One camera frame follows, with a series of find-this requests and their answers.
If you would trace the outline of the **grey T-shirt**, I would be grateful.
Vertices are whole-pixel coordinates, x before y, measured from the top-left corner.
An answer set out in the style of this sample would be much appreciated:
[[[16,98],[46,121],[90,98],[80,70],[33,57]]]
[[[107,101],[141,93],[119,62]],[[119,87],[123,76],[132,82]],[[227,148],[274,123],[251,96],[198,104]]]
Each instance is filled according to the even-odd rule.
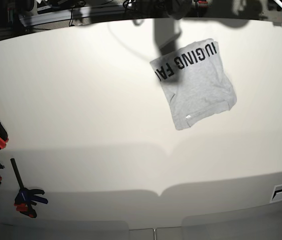
[[[149,64],[178,131],[229,111],[237,102],[234,87],[224,71],[219,44],[212,38],[195,41]]]

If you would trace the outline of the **blue black bar clamp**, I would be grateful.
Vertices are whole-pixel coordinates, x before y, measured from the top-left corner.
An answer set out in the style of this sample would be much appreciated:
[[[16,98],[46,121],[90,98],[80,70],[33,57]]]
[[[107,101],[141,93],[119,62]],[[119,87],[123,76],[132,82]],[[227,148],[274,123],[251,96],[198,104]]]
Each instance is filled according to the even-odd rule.
[[[16,211],[34,219],[37,217],[37,212],[35,211],[33,206],[36,206],[37,203],[47,205],[49,202],[46,198],[39,196],[44,195],[45,191],[42,189],[26,188],[23,184],[15,159],[11,158],[10,162],[19,185],[19,191],[14,199],[14,206],[16,207]]]

